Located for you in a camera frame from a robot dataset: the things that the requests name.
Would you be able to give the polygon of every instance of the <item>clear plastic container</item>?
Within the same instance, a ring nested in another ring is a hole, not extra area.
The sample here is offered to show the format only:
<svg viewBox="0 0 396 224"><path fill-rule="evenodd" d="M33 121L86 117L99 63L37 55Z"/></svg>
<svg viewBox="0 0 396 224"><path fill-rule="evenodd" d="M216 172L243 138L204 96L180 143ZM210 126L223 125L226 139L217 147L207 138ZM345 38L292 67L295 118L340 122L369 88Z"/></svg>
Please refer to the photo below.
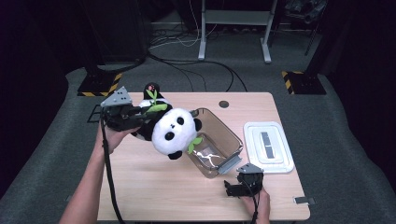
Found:
<svg viewBox="0 0 396 224"><path fill-rule="evenodd" d="M202 137L203 141L195 146L191 154L186 153L207 178L228 173L241 161L241 139L210 110L198 108L192 114L202 122L198 137Z"/></svg>

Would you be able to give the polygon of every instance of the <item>wire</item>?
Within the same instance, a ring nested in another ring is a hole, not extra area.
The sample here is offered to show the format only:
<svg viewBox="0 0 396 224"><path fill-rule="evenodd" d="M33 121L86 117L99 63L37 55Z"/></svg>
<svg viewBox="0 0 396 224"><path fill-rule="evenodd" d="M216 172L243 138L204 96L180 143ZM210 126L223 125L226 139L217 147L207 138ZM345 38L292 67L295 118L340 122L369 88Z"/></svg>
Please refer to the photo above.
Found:
<svg viewBox="0 0 396 224"><path fill-rule="evenodd" d="M189 47L193 46L196 42L198 42L198 41L201 39L201 38L199 37L200 32L199 32L198 22L197 22L197 20L196 20L196 18L195 18L195 15L194 15L194 13L193 13L193 10L192 10L191 0L189 1L189 3L190 3L191 14L192 14L192 17L194 18L195 27L196 27L196 30L197 30L197 36L196 36L196 38L195 38L194 40L181 40L178 36L175 36L175 37L169 36L169 37L166 37L165 39L174 38L174 39L176 39L176 40L178 40L178 41L162 43L162 44L159 44L159 45L150 47L149 49L155 49L155 48L158 48L158 47L161 47L161 46L164 46L164 45L168 45L168 44L178 44L178 43L182 44L184 47L189 48Z"/></svg>
<svg viewBox="0 0 396 224"><path fill-rule="evenodd" d="M251 191L251 188L248 185L248 183L244 179L242 179L242 181L244 182L245 186L247 186L247 189L250 192L250 197L253 198L254 214L253 214L253 218L251 219L251 224L255 224L256 223L256 219L257 219L257 215L259 214L259 212L257 210L259 208L259 203L260 203L260 193L259 193L259 200L256 201L256 198L254 197L253 191Z"/></svg>
<svg viewBox="0 0 396 224"><path fill-rule="evenodd" d="M163 59L160 58L158 56L155 56L153 54L151 54L150 52L148 53L148 56L153 59L156 60L158 62L162 62L162 63L167 63L167 64L172 64L172 65L190 65L190 64L196 64L196 63L211 63L211 64L215 64L215 65L219 65L223 68L225 68L227 71L229 71L230 75L231 75L231 82L230 85L228 86L226 91L229 91L231 89L231 86L233 85L233 80L234 80L234 76L236 76L239 81L241 82L241 84L243 85L245 91L248 91L248 88L246 87L244 81L242 80L242 78L229 66L223 64L223 63L218 63L218 62L213 62L213 61L189 61L189 60L172 60L172 59Z"/></svg>
<svg viewBox="0 0 396 224"><path fill-rule="evenodd" d="M114 211L116 212L117 219L119 223L125 223L122 219L119 206L117 205L116 191L114 189L114 181L113 174L111 173L111 163L110 163L110 153L108 151L108 142L106 139L106 131L105 131L105 121L104 121L104 109L101 110L101 127L102 127L102 136L103 136L103 149L105 151L105 165L106 165L106 173L107 173L107 181L110 187L110 195L111 202L113 203Z"/></svg>
<svg viewBox="0 0 396 224"><path fill-rule="evenodd" d="M185 38L189 36L189 33L185 32L183 30L183 26L181 26L181 31L178 34L173 34L173 35L168 35L168 32L178 32L176 28L179 26L175 26L173 29L159 29L159 30L154 30L153 35L155 36L151 41L150 44L156 46L153 46L152 48L156 48L161 46L162 44L166 44L166 41L169 39L179 39L181 41L181 38Z"/></svg>
<svg viewBox="0 0 396 224"><path fill-rule="evenodd" d="M206 81L205 81L205 78L204 78L201 74L196 73L196 72L192 72L192 71L189 71L189 70L186 70L186 69L181 69L181 68L179 68L179 69L180 69L181 71L193 73L193 74L195 74L196 76L200 77L200 78L202 79L202 81L204 82L205 91L207 91L207 89L206 89Z"/></svg>
<svg viewBox="0 0 396 224"><path fill-rule="evenodd" d="M139 61L135 62L134 64L126 66L126 67L122 67L122 68L118 68L118 69L112 69L112 70L103 70L103 71L111 72L111 73L123 73L123 72L131 70L133 68L136 68L137 66L139 66L142 63L143 63L143 61L139 60Z"/></svg>
<svg viewBox="0 0 396 224"><path fill-rule="evenodd" d="M189 76L187 76L187 74L186 74L183 70L177 68L176 66L174 66L174 65L171 64L171 63L167 63L167 62L162 62L162 63L166 63L166 64L168 64L169 66L174 67L174 68L176 68L178 71L180 71L180 72L187 78L187 80L189 81L190 86L191 86L191 90L194 91L194 88L193 88L193 86L192 86L191 79L189 78Z"/></svg>

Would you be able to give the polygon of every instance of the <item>wooden table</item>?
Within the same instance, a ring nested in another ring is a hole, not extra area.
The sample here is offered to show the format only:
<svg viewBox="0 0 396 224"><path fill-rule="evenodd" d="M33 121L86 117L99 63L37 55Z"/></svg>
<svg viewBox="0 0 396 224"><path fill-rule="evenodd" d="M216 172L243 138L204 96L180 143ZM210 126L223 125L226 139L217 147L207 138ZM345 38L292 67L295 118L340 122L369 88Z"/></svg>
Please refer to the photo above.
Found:
<svg viewBox="0 0 396 224"><path fill-rule="evenodd" d="M143 93L130 93L138 105ZM221 119L245 144L243 127L249 121L276 121L280 118L274 98L267 92L163 92L173 107L193 110L205 107ZM219 106L220 101L230 103ZM242 161L228 174L208 179L187 155L176 161L154 149L151 142L127 136L110 156L117 201L124 220L134 221L248 221L241 200L228 197L224 180L237 184L236 168L248 162L244 148ZM271 220L305 220L306 204L293 197L304 196L297 170L286 175L265 175L263 185L271 195ZM101 192L98 220L117 220L106 172Z"/></svg>

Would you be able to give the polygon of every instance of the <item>panda ear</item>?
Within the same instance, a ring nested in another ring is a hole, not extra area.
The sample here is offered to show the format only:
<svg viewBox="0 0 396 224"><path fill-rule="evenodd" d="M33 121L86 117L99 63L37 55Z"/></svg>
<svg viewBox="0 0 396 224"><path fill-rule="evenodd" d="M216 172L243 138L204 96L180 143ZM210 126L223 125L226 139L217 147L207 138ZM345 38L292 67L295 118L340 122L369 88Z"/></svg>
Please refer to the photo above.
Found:
<svg viewBox="0 0 396 224"><path fill-rule="evenodd" d="M195 122L195 131L200 131L202 129L202 122L200 119L194 119Z"/></svg>

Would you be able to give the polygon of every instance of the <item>panda plush toy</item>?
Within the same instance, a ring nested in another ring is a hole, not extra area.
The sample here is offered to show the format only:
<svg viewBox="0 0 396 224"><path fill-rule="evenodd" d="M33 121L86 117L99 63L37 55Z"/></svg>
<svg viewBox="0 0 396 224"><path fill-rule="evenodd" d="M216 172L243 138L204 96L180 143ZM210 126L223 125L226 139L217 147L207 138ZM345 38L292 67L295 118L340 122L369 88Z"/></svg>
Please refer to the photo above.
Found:
<svg viewBox="0 0 396 224"><path fill-rule="evenodd" d="M190 111L173 108L160 93L160 86L150 82L143 90L140 107L149 106L148 111L155 111L154 119L146 120L138 131L132 133L140 139L151 141L155 149L170 160L177 160L183 151L191 151L193 145L199 144L198 131L202 122L195 119Z"/></svg>

